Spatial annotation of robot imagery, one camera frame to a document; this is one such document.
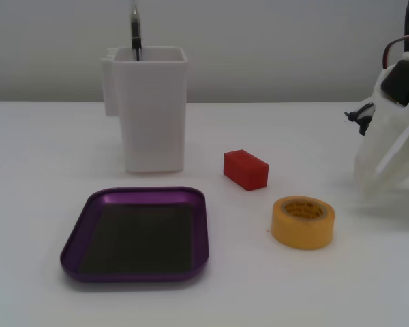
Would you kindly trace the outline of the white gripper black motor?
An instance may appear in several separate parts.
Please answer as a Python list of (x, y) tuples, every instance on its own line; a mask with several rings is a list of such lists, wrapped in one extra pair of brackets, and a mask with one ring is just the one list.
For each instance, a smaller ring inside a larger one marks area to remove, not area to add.
[(362, 119), (371, 119), (354, 160), (365, 196), (377, 196), (409, 178), (409, 52), (381, 71)]

